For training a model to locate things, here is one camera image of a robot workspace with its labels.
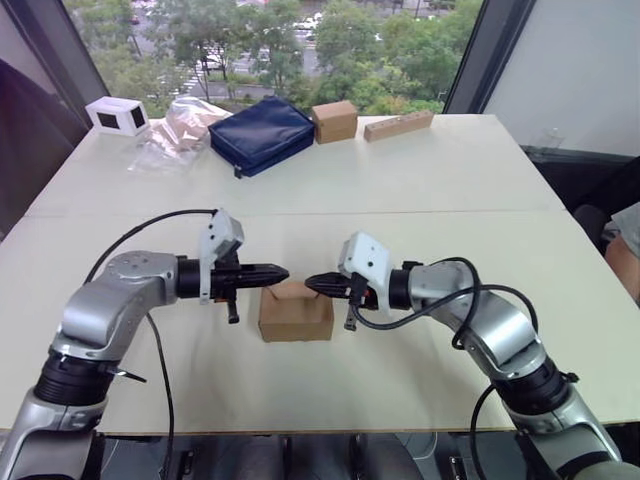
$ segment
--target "clear plastic packaging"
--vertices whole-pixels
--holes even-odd
[[[129,170],[144,173],[186,172],[209,143],[207,127],[231,113],[196,97],[171,102],[162,120],[140,134]]]

